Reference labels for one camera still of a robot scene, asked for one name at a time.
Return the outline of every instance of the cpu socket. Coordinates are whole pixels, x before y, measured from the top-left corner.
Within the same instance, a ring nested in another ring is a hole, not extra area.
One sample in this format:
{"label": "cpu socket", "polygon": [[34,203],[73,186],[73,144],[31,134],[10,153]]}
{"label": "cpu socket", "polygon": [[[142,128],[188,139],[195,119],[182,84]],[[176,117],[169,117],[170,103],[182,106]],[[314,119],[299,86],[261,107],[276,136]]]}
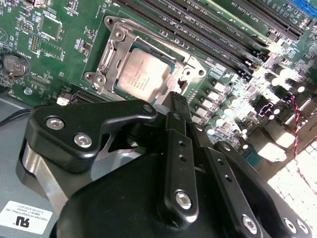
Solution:
{"label": "cpu socket", "polygon": [[130,19],[106,16],[111,31],[96,72],[85,79],[99,94],[124,100],[129,94],[153,105],[170,91],[183,94],[206,70],[190,52]]}

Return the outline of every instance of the wire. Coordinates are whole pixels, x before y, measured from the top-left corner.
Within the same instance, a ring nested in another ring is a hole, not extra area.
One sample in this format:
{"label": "wire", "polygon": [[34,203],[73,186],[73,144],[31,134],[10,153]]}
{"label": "wire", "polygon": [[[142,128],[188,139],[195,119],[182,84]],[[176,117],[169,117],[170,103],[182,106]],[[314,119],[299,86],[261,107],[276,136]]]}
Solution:
{"label": "wire", "polygon": [[307,179],[305,178],[305,176],[301,173],[301,169],[299,168],[299,163],[297,161],[297,156],[298,156],[298,143],[299,143],[299,139],[298,139],[298,131],[299,131],[299,118],[300,118],[300,113],[299,113],[299,107],[298,104],[296,103],[296,97],[292,96],[292,103],[294,104],[295,107],[295,140],[294,140],[294,160],[296,163],[296,167],[297,167],[297,173],[299,174],[299,176],[305,181],[305,183],[308,185],[308,187],[312,190],[312,192],[317,195],[317,191],[315,191],[311,185],[309,184],[309,182],[307,181]]}
{"label": "wire", "polygon": [[23,117],[25,115],[28,115],[30,114],[31,112],[33,112],[34,109],[22,109],[22,110],[19,110],[13,114],[11,114],[10,116],[8,116],[7,118],[3,119],[2,121],[0,121],[0,127],[8,124],[9,122],[11,121],[14,121],[20,117]]}

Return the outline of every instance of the black wire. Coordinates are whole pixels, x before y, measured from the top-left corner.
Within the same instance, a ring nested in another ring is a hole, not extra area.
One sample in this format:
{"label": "black wire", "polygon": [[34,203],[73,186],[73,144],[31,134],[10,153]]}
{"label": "black wire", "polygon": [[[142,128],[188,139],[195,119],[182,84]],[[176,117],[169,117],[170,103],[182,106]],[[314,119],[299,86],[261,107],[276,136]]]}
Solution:
{"label": "black wire", "polygon": [[10,116],[8,116],[7,118],[3,119],[2,121],[0,121],[0,127],[8,124],[9,122],[16,120],[22,116],[28,115],[33,111],[33,109],[22,109],[19,110],[13,114],[11,114]]}

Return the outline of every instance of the sticker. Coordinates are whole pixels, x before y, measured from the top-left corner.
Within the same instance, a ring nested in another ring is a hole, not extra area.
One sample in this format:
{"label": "sticker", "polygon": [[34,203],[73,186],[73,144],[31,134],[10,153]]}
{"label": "sticker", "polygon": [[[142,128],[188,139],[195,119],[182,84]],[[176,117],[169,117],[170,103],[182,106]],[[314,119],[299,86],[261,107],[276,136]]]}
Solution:
{"label": "sticker", "polygon": [[0,225],[42,235],[52,212],[9,201],[0,213]]}

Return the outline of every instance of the red wire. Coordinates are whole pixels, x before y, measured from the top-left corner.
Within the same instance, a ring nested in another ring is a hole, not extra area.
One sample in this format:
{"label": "red wire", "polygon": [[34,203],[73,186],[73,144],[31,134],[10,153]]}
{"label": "red wire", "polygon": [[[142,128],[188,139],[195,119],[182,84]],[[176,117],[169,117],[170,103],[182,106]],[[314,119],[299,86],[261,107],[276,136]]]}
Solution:
{"label": "red wire", "polygon": [[305,178],[305,176],[301,173],[301,169],[299,168],[298,165],[298,161],[297,161],[297,156],[298,156],[298,150],[297,150],[297,146],[299,143],[299,139],[298,139],[298,131],[299,131],[299,117],[300,117],[300,113],[299,113],[299,107],[296,103],[295,100],[295,96],[292,97],[292,103],[295,106],[295,140],[294,140],[294,160],[296,163],[296,167],[297,167],[297,173],[299,174],[299,176],[305,181],[305,183],[308,185],[308,187],[312,190],[312,192],[317,195],[317,191],[315,191],[311,185],[309,184],[309,182],[307,181],[307,179]]}

